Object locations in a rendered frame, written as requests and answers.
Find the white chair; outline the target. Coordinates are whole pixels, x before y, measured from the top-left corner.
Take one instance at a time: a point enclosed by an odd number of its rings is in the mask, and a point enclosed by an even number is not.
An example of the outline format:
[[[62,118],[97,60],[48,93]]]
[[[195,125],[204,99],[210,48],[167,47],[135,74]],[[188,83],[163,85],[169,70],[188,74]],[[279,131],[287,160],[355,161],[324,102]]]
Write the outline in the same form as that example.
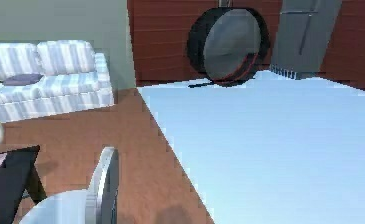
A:
[[[86,189],[47,197],[19,224],[117,224],[118,187],[119,153],[105,147]]]

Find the black round pan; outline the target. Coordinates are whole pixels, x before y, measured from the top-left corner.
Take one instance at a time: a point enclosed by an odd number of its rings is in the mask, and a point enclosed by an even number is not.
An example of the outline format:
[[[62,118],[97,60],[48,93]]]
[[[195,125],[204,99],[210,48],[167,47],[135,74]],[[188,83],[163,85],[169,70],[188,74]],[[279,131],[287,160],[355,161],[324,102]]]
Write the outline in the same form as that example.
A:
[[[233,87],[254,78],[269,48],[269,30],[260,12],[251,7],[216,7],[191,26],[186,56],[208,85]]]

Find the pale blue table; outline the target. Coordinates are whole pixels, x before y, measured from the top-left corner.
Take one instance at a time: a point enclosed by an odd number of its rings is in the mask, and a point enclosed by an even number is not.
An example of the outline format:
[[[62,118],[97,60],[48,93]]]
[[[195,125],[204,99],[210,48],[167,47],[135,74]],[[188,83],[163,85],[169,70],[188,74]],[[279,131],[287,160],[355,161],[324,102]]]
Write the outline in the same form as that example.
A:
[[[365,224],[365,92],[269,71],[139,92],[216,224]]]

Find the white striped sofa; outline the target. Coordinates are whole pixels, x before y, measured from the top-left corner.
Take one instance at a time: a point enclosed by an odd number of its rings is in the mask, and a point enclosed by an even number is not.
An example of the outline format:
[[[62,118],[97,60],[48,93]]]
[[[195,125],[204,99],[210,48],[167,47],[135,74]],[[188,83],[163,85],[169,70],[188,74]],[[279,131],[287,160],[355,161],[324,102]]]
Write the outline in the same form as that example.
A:
[[[26,86],[2,82],[42,74]],[[105,55],[84,40],[0,43],[0,122],[103,108],[114,104]]]

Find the grey fridge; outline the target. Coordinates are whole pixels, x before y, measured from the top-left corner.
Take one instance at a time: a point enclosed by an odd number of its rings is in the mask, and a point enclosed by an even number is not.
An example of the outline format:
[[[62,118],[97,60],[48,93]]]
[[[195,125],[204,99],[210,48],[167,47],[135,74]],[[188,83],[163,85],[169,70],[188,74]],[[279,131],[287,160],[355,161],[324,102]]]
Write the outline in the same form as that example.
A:
[[[283,0],[270,70],[296,80],[319,76],[341,5],[342,0]],[[309,14],[313,17],[299,55]]]

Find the purple cushion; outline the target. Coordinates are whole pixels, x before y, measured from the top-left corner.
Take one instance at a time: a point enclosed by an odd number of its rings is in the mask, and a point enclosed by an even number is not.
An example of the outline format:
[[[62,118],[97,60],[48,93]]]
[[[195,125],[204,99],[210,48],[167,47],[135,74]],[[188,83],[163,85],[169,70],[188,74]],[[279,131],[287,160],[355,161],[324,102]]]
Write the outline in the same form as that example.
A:
[[[42,74],[19,74],[5,79],[2,84],[5,86],[26,86],[39,82]]]

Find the black side table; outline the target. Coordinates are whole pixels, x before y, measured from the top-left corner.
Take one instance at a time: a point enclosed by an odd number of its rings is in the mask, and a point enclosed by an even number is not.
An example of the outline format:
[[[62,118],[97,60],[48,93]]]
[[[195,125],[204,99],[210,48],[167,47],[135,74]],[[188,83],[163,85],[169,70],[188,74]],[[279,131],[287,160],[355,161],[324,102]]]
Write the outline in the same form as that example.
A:
[[[0,224],[12,224],[24,191],[35,204],[47,198],[35,167],[40,146],[7,151],[0,167]]]

